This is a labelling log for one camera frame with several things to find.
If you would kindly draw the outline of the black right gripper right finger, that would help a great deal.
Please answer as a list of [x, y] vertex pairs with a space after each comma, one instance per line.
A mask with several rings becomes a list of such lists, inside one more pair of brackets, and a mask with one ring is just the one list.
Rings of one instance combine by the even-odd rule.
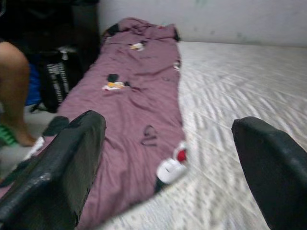
[[271, 230], [307, 228], [307, 153], [286, 132], [248, 116], [232, 125], [244, 176]]

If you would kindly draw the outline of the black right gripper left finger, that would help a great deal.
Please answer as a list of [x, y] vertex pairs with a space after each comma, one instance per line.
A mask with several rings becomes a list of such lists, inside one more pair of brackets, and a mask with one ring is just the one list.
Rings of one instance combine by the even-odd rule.
[[1, 229], [74, 229], [96, 176], [105, 129], [105, 118], [95, 111], [62, 129], [1, 197]]

